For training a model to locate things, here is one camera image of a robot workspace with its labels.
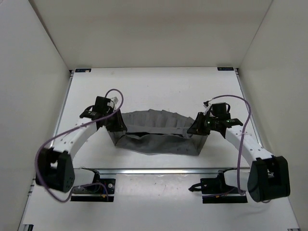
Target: white surface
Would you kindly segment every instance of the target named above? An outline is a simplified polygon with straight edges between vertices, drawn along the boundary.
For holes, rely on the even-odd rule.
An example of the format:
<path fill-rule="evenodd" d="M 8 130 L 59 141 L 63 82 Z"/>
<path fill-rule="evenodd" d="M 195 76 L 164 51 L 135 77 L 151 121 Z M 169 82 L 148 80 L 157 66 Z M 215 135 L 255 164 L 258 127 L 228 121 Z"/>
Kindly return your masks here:
<path fill-rule="evenodd" d="M 276 0 L 241 65 L 262 140 L 289 163 L 291 203 L 308 230 L 308 1 Z"/>
<path fill-rule="evenodd" d="M 286 231 L 297 228 L 287 198 L 269 204 L 202 204 L 188 190 L 200 175 L 117 175 L 113 203 L 55 202 L 35 187 L 24 223 L 33 231 Z"/>
<path fill-rule="evenodd" d="M 96 96 L 104 96 L 117 88 L 124 94 L 121 112 L 135 110 L 167 110 L 196 118 L 204 111 L 203 102 L 217 95 L 241 96 L 234 71 L 218 71 L 215 67 L 193 68 L 100 68 L 89 73 L 74 73 L 59 127 L 59 133 L 75 126 L 84 109 L 93 105 Z M 119 96 L 111 92 L 110 97 Z M 224 98 L 231 105 L 231 116 L 247 119 L 245 103 Z M 199 156 L 175 154 L 141 154 L 115 148 L 105 128 L 86 142 L 74 159 L 74 167 L 94 168 L 166 168 L 166 167 L 235 167 L 238 151 L 217 133 L 207 138 Z M 252 125 L 247 126 L 253 132 Z M 242 160 L 242 166 L 248 166 Z"/>
<path fill-rule="evenodd" d="M 271 0 L 31 2 L 74 69 L 239 67 Z"/>
<path fill-rule="evenodd" d="M 69 72 L 26 0 L 0 4 L 0 231 L 17 230 Z"/>

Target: white enclosure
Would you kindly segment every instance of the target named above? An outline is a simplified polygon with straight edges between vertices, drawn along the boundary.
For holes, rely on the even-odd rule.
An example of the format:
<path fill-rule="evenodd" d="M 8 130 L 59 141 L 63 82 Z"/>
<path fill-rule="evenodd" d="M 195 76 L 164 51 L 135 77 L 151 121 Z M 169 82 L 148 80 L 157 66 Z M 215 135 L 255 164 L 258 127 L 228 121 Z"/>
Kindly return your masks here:
<path fill-rule="evenodd" d="M 242 96 L 235 71 L 218 71 L 215 67 L 92 69 L 91 72 L 74 73 L 58 133 L 74 127 L 78 115 L 94 103 L 96 96 L 104 95 L 114 86 L 124 94 L 123 113 L 151 108 L 196 117 L 200 110 L 203 111 L 202 102 L 206 99 L 222 94 Z M 110 93 L 110 97 L 116 95 L 116 92 Z M 224 101 L 231 105 L 232 118 L 247 119 L 243 101 L 234 98 Z M 247 132 L 254 133 L 251 123 Z M 196 231 L 205 227 L 209 230 L 232 227 L 237 231 L 298 228 L 287 198 L 267 205 L 255 203 L 249 197 L 248 204 L 205 205 L 200 193 L 188 190 L 203 177 L 191 172 L 207 169 L 214 177 L 217 169 L 236 167 L 237 156 L 237 150 L 218 132 L 209 135 L 199 156 L 149 155 L 116 148 L 105 129 L 99 129 L 82 146 L 73 164 L 74 167 L 117 172 L 114 176 L 114 202 L 68 202 L 62 205 L 56 203 L 43 188 L 35 186 L 23 224 L 34 225 L 33 231 L 99 231 L 102 223 L 110 231 L 124 227 L 135 231 L 142 231 L 145 227 L 148 231 L 178 231 L 187 230 L 190 226 Z M 244 159 L 241 166 L 248 166 Z M 141 169 L 152 174 L 128 174 Z M 186 174 L 165 175 L 166 172 Z"/>
<path fill-rule="evenodd" d="M 67 66 L 239 67 L 271 0 L 31 0 Z"/>

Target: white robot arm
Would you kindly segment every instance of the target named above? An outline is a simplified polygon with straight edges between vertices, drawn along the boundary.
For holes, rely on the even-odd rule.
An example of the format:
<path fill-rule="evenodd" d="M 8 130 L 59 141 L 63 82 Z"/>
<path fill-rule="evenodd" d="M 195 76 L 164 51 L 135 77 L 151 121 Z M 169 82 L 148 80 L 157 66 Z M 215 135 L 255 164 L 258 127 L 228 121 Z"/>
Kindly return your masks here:
<path fill-rule="evenodd" d="M 231 119 L 228 104 L 210 105 L 205 102 L 205 107 L 205 112 L 198 113 L 194 124 L 187 132 L 196 135 L 209 135 L 210 131 L 221 133 L 237 150 L 241 149 L 240 154 L 250 166 L 248 173 L 239 174 L 239 169 L 220 171 L 217 177 L 218 184 L 233 187 L 240 185 L 240 190 L 249 192 L 256 202 L 289 196 L 290 182 L 286 159 L 274 156 L 260 146 L 251 135 L 243 134 L 243 124 L 238 119 Z"/>
<path fill-rule="evenodd" d="M 74 169 L 72 160 L 87 139 L 102 126 L 111 132 L 127 130 L 120 110 L 109 119 L 88 124 L 115 112 L 117 102 L 116 97 L 108 99 L 98 96 L 95 105 L 86 108 L 79 116 L 75 124 L 79 129 L 63 136 L 51 148 L 41 150 L 38 156 L 38 169 L 49 188 L 66 193 L 74 186 L 91 184 L 98 180 L 99 176 L 94 171 Z M 36 183 L 42 185 L 38 177 Z"/>

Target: gray fabric bag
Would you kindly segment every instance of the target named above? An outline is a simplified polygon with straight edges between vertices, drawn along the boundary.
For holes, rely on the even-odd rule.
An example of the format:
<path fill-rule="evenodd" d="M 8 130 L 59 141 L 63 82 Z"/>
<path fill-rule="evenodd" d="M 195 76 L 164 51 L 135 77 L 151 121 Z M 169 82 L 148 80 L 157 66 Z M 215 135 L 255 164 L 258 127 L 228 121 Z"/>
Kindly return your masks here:
<path fill-rule="evenodd" d="M 122 114 L 127 132 L 109 132 L 116 147 L 145 154 L 199 155 L 207 136 L 187 134 L 194 119 L 167 111 Z"/>

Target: white wall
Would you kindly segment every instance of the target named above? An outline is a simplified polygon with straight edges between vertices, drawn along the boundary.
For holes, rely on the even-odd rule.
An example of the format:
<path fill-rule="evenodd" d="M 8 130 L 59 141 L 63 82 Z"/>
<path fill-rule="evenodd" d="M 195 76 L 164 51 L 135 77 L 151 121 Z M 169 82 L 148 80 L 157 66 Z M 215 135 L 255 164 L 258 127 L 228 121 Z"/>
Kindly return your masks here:
<path fill-rule="evenodd" d="M 240 67 L 262 140 L 288 160 L 290 200 L 303 230 L 308 230 L 307 9 L 307 0 L 274 0 Z"/>
<path fill-rule="evenodd" d="M 0 231 L 17 230 L 69 72 L 26 0 L 0 3 Z"/>
<path fill-rule="evenodd" d="M 271 0 L 30 0 L 69 68 L 238 67 Z"/>

